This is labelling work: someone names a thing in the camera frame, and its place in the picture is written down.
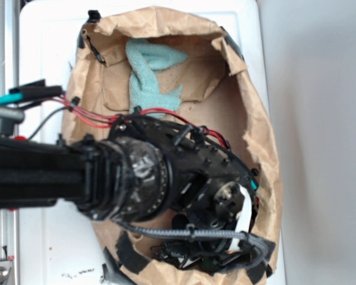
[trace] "brown paper bag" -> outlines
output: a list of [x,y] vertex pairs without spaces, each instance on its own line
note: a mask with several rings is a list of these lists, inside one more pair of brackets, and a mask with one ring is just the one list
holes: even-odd
[[[129,109],[129,76],[125,45],[130,37],[168,45],[188,54],[184,63],[157,75],[161,92],[183,85],[178,114],[196,125],[220,131],[233,151],[249,166],[260,171],[257,190],[259,211],[252,233],[278,245],[282,212],[282,185],[279,161],[271,123],[250,81],[247,66],[227,43],[226,32],[214,22],[172,9],[149,7],[100,19],[83,26],[77,63],[72,71],[67,95],[81,98],[81,107],[114,115]],[[108,130],[95,129],[66,113],[63,135],[70,143],[85,134],[96,139]],[[144,227],[171,227],[171,211]],[[121,229],[111,221],[94,223],[102,248],[118,259]],[[150,246],[160,241],[135,234],[129,240],[145,266],[131,272],[121,270],[136,284],[252,284],[246,270],[210,276],[199,270],[182,271],[170,264],[149,260]],[[275,271],[278,246],[269,262]],[[266,275],[258,281],[265,284]]]

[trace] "robotic arm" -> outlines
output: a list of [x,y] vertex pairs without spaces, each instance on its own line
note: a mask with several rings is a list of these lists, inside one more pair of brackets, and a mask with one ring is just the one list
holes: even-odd
[[[82,114],[74,104],[69,107]],[[147,116],[155,112],[184,124]],[[86,135],[73,145],[61,138],[49,145],[8,138],[8,130],[23,119],[21,109],[0,106],[0,208],[47,207],[64,198],[92,220],[111,219],[165,239],[151,250],[177,268],[196,264],[209,273],[266,268],[275,244],[249,233],[258,209],[258,172],[219,133],[168,110],[136,108],[114,116],[102,141]],[[172,229],[131,225],[168,208],[177,212]]]

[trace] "wire bundle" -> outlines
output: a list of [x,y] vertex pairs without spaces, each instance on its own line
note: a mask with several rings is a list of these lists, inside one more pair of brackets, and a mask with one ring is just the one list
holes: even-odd
[[[75,114],[75,116],[77,116],[77,118],[80,119],[85,124],[92,126],[94,128],[99,128],[99,129],[110,128],[112,126],[112,124],[115,123],[116,120],[120,117],[120,115],[104,116],[104,115],[100,115],[98,113],[87,111],[87,110],[83,109],[82,107],[79,107],[77,105],[77,103],[74,102],[74,100],[73,101],[67,100],[64,95],[61,95],[60,97],[54,97],[49,100],[61,103],[65,107],[56,109],[48,117],[46,117],[46,119],[40,124],[40,126],[36,129],[36,131],[32,134],[31,137],[35,136],[35,134],[46,123],[46,121],[51,118],[52,115],[54,115],[58,111],[64,110],[64,109],[68,109],[70,112]],[[193,123],[189,122],[184,117],[178,115],[177,113],[175,113],[171,110],[164,109],[164,108],[149,108],[149,109],[141,110],[139,114],[147,115],[147,114],[152,114],[152,113],[163,113],[163,114],[171,115],[171,116],[174,116],[175,118],[181,120],[182,122],[184,122],[186,124],[190,124],[190,125],[194,126],[195,128],[197,128],[197,126],[195,126]],[[219,132],[208,129],[206,127],[203,127],[203,128],[204,128],[205,135],[210,135],[212,137],[215,137],[219,141],[219,143],[222,147],[224,147],[226,149],[230,148],[228,141]]]

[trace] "blue cloth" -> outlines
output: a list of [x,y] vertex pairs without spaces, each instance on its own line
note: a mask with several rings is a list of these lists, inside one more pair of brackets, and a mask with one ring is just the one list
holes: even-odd
[[[173,91],[161,94],[156,74],[176,66],[186,60],[187,54],[166,45],[149,43],[145,39],[129,39],[126,44],[126,55],[133,68],[129,79],[129,111],[134,107],[142,109],[160,107],[175,111],[182,100],[179,99],[182,85]],[[162,118],[163,114],[153,114]]]

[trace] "red wire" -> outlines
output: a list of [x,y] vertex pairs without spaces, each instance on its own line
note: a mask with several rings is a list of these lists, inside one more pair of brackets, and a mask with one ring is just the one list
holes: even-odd
[[89,126],[93,126],[94,128],[98,128],[98,129],[106,129],[106,128],[110,128],[111,125],[98,125],[96,123],[92,123],[90,122],[87,118],[83,117],[82,114],[78,113],[76,110],[72,110],[72,112],[75,114],[75,116],[77,116],[79,119],[81,119],[84,123],[86,123]]
[[[63,105],[65,105],[67,108],[71,108],[71,102],[68,101],[65,96],[62,96],[62,97],[58,97],[60,100],[58,99],[51,99],[52,101],[55,101],[55,102],[59,102],[59,103],[62,103]],[[82,120],[84,123],[86,123],[87,125],[89,126],[92,126],[94,128],[100,128],[100,129],[105,129],[105,128],[110,128],[111,125],[116,122],[116,120],[119,118],[119,115],[115,115],[115,116],[104,116],[104,115],[99,115],[97,113],[94,113],[94,112],[90,112],[90,111],[87,111],[79,106],[74,106],[72,108],[72,112],[80,119]],[[182,122],[185,122],[185,123],[189,123],[191,125],[193,125],[194,127],[196,127],[194,124],[192,124],[191,122],[189,122],[188,120],[186,120],[184,117],[178,115],[177,113],[171,111],[171,110],[168,110],[168,109],[164,109],[164,108],[159,108],[159,107],[156,107],[156,108],[149,108],[149,109],[145,109],[145,110],[141,110],[140,111],[140,114],[141,115],[146,115],[146,114],[151,114],[151,113],[165,113],[165,114],[169,114],[169,115],[172,115],[178,119],[180,119]],[[99,123],[102,123],[102,124],[105,124],[105,125],[98,125],[97,123],[93,123],[93,122],[90,122],[89,120],[92,120],[92,121],[96,121],[96,122],[99,122]],[[211,130],[211,129],[206,129],[206,133],[205,134],[208,134],[212,137],[215,137],[220,145],[224,148],[228,148],[228,144],[226,142],[226,140],[224,139],[224,137],[217,131],[214,131],[214,130]]]

